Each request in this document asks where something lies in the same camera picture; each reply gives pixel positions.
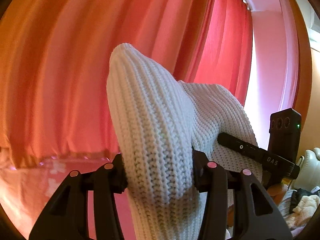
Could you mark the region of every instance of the pink wall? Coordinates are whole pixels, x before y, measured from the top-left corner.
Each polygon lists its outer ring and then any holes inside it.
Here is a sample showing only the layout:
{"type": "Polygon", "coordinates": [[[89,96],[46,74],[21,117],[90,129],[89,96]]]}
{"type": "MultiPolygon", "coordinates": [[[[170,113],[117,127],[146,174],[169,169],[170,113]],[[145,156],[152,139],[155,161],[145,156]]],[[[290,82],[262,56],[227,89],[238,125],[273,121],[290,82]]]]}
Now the pink wall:
{"type": "Polygon", "coordinates": [[[245,110],[258,145],[267,148],[269,118],[279,111],[284,87],[286,36],[281,12],[252,12],[252,20],[256,64],[252,64],[245,110]]]}

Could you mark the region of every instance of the red curtain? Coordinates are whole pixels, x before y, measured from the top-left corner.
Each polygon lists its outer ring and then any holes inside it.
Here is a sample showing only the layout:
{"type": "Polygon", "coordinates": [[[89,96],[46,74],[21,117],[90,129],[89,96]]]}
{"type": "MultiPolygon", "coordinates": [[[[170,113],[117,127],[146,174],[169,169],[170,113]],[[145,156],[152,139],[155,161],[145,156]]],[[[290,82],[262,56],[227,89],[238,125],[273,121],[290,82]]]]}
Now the red curtain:
{"type": "Polygon", "coordinates": [[[243,0],[214,0],[194,82],[220,84],[244,105],[252,59],[252,17],[243,0]]]}
{"type": "Polygon", "coordinates": [[[106,80],[123,42],[176,79],[220,83],[241,103],[248,86],[242,0],[13,0],[0,37],[0,147],[16,167],[117,151],[106,80]]]}

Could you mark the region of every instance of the ribbed knit texture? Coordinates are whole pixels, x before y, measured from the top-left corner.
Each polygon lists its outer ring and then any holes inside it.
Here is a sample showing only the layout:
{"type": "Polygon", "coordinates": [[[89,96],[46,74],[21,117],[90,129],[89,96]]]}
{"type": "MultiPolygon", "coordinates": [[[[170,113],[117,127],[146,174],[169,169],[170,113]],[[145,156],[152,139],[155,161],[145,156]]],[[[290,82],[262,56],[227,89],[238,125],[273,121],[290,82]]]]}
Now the ribbed knit texture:
{"type": "Polygon", "coordinates": [[[206,193],[193,185],[192,145],[225,169],[249,168],[261,180],[258,163],[217,143],[227,132],[256,145],[242,106],[222,86],[177,82],[121,44],[110,57],[107,92],[137,240],[197,239],[206,193]]]}

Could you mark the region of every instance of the black clamp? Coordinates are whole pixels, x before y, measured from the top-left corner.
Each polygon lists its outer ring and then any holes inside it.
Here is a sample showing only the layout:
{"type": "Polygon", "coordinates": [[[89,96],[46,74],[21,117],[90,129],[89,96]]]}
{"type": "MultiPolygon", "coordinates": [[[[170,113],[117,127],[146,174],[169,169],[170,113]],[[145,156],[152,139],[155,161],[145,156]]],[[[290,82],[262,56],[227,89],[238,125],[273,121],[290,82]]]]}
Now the black clamp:
{"type": "Polygon", "coordinates": [[[266,188],[280,183],[283,178],[296,179],[300,172],[300,167],[295,163],[292,163],[279,155],[273,154],[270,151],[266,151],[253,144],[242,141],[230,134],[220,133],[218,135],[218,143],[261,163],[263,170],[271,173],[271,178],[269,179],[266,188]]]}
{"type": "Polygon", "coordinates": [[[93,190],[94,219],[98,240],[124,240],[114,193],[127,187],[121,155],[97,171],[72,171],[41,212],[29,240],[91,240],[88,234],[88,191],[93,190]]]}
{"type": "MultiPolygon", "coordinates": [[[[233,189],[235,196],[232,239],[292,239],[272,198],[249,170],[226,171],[195,150],[193,169],[195,187],[199,192],[208,192],[198,240],[225,239],[227,189],[233,189]]],[[[41,212],[29,240],[91,240],[87,221],[89,190],[93,190],[97,240],[124,240],[114,193],[121,194],[126,187],[121,154],[95,172],[70,172],[41,212]]]]}
{"type": "Polygon", "coordinates": [[[234,190],[232,239],[292,239],[276,204],[251,171],[226,171],[196,150],[192,156],[195,186],[199,192],[208,192],[198,240],[225,239],[228,189],[234,190]]]}

